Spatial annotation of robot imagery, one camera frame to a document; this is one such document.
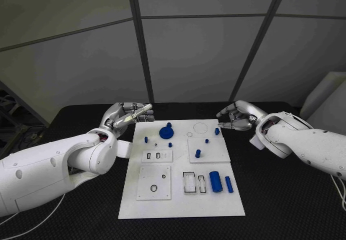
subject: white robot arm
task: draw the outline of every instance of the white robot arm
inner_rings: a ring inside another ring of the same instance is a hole
[[[267,114],[251,103],[238,100],[216,117],[229,114],[231,122],[221,128],[247,131],[255,125],[250,142],[286,158],[293,152],[301,161],[323,172],[346,180],[346,136],[313,129],[310,124],[287,112]]]
[[[0,161],[0,217],[29,210],[105,174],[133,144],[117,140],[128,124],[153,122],[152,104],[115,103],[88,133],[25,149]],[[82,170],[69,174],[68,166]]]

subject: circular hole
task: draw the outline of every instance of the circular hole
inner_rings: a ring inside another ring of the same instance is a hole
[[[150,190],[152,190],[152,192],[156,192],[157,191],[157,186],[152,185]]]

